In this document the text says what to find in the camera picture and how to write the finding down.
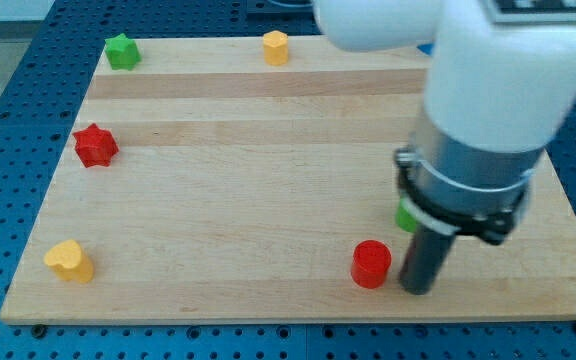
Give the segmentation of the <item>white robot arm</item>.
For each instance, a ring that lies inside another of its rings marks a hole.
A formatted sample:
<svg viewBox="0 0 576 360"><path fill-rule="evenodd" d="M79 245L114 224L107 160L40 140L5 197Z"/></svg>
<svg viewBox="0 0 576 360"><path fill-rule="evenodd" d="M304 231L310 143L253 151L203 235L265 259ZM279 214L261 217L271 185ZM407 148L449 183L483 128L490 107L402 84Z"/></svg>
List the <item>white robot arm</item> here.
<svg viewBox="0 0 576 360"><path fill-rule="evenodd" d="M576 100L576 1L317 0L312 8L345 51L431 46L418 119L395 155L399 208L419 242L503 242Z"/></svg>

